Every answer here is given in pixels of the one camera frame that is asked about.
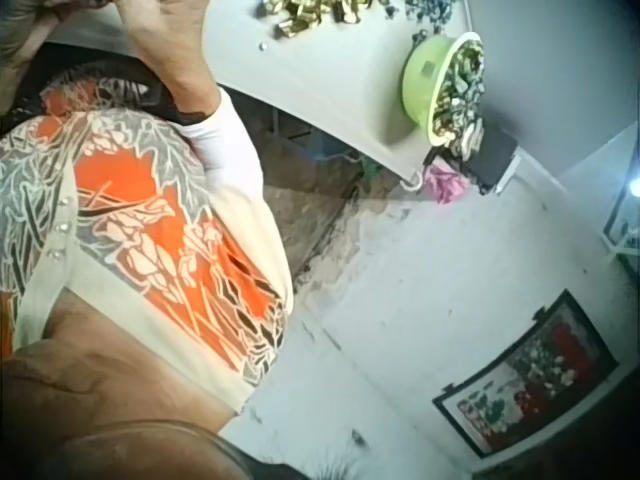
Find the lime green bowl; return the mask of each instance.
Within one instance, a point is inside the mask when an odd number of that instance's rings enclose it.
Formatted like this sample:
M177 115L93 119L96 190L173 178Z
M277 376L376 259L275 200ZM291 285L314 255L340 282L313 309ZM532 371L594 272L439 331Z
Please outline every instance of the lime green bowl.
M429 143L438 147L447 142L433 131L433 114L442 83L454 54L469 40L480 41L475 32L466 32L458 38L435 35L428 38L411 53L402 78L402 102L409 116L423 130Z

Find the tabletop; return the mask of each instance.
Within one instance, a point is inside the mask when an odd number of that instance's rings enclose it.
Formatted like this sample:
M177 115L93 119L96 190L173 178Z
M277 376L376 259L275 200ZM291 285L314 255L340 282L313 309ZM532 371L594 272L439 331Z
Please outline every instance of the tabletop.
M205 23L205 55L216 80L339 138L415 183L430 146L404 112L400 81L425 25L404 11L393 19L377 1L357 25L332 18L276 39L282 17L260 17L259 0L216 0ZM445 33L467 30L458 2ZM132 55L113 6L74 16L53 41Z

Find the woman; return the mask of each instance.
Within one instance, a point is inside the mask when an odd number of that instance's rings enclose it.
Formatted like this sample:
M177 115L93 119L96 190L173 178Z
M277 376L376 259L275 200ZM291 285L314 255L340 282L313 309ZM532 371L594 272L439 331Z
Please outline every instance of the woman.
M105 3L0 3L5 462L307 478L216 435L275 360L293 295L256 151L203 58L208 0L115 2L155 76L105 55L43 83L40 63L73 56L43 49L30 70L48 34Z

